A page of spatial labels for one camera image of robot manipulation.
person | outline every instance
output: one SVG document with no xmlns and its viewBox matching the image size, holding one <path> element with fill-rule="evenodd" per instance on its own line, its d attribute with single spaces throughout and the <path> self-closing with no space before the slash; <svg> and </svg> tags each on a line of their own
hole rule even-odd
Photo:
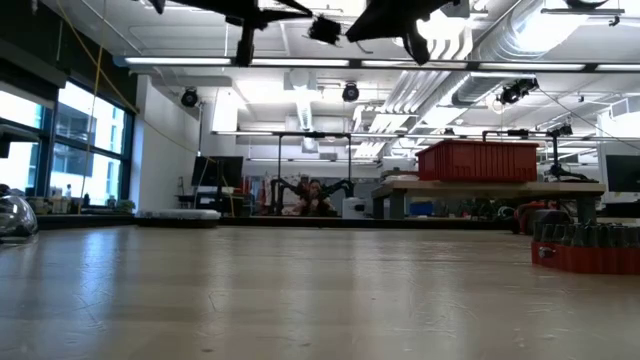
<svg viewBox="0 0 640 360">
<path fill-rule="evenodd" d="M 306 194 L 300 196 L 300 201 L 293 209 L 293 213 L 300 216 L 332 216 L 335 209 L 331 201 L 322 195 L 322 185 L 317 179 L 309 182 Z"/>
</svg>

box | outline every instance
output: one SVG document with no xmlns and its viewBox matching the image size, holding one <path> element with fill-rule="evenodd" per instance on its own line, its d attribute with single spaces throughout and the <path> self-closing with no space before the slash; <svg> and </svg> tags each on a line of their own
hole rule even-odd
<svg viewBox="0 0 640 360">
<path fill-rule="evenodd" d="M 418 152 L 420 180 L 530 182 L 537 144 L 444 140 Z"/>
</svg>

security camera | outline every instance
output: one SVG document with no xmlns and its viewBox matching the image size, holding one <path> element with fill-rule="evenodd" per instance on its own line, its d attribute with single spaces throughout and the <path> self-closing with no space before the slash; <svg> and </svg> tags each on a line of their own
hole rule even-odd
<svg viewBox="0 0 640 360">
<path fill-rule="evenodd" d="M 344 91 L 342 92 L 342 100 L 345 102 L 354 102 L 358 100 L 360 97 L 360 90 L 358 90 L 358 86 L 354 82 L 348 82 L 344 86 Z"/>
<path fill-rule="evenodd" d="M 184 107 L 192 108 L 198 104 L 198 89 L 197 88 L 187 88 L 182 95 L 182 105 Z"/>
<path fill-rule="evenodd" d="M 530 91 L 539 88 L 537 79 L 519 79 L 513 84 L 502 88 L 502 93 L 498 97 L 498 101 L 502 105 L 515 104 L 523 97 L 529 95 Z"/>
</svg>

monitor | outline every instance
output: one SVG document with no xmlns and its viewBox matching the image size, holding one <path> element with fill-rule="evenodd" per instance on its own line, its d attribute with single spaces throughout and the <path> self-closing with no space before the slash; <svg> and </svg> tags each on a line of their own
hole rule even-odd
<svg viewBox="0 0 640 360">
<path fill-rule="evenodd" d="M 611 192 L 640 192 L 640 156 L 607 155 L 607 182 Z"/>
<path fill-rule="evenodd" d="M 198 156 L 193 165 L 192 186 L 242 186 L 242 156 Z M 222 169 L 218 184 L 218 169 Z"/>
</svg>

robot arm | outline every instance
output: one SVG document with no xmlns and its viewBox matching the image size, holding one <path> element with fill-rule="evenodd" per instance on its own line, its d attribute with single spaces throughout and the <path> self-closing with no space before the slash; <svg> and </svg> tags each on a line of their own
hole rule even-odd
<svg viewBox="0 0 640 360">
<path fill-rule="evenodd" d="M 278 200 L 276 201 L 276 186 L 279 185 L 277 187 L 278 191 Z M 282 213 L 282 208 L 284 207 L 283 202 L 284 202 L 284 190 L 285 189 L 289 189 L 291 191 L 293 191 L 294 194 L 300 196 L 302 195 L 301 193 L 301 188 L 300 186 L 293 186 L 291 184 L 289 184 L 288 182 L 286 182 L 284 179 L 273 179 L 271 180 L 271 204 L 270 204 L 270 209 L 269 212 L 271 214 L 278 214 L 280 215 Z"/>
<path fill-rule="evenodd" d="M 349 180 L 340 180 L 337 183 L 329 186 L 322 187 L 322 197 L 327 198 L 331 196 L 331 194 L 339 191 L 340 189 L 344 190 L 345 198 L 353 197 L 353 189 L 355 184 Z"/>
</svg>

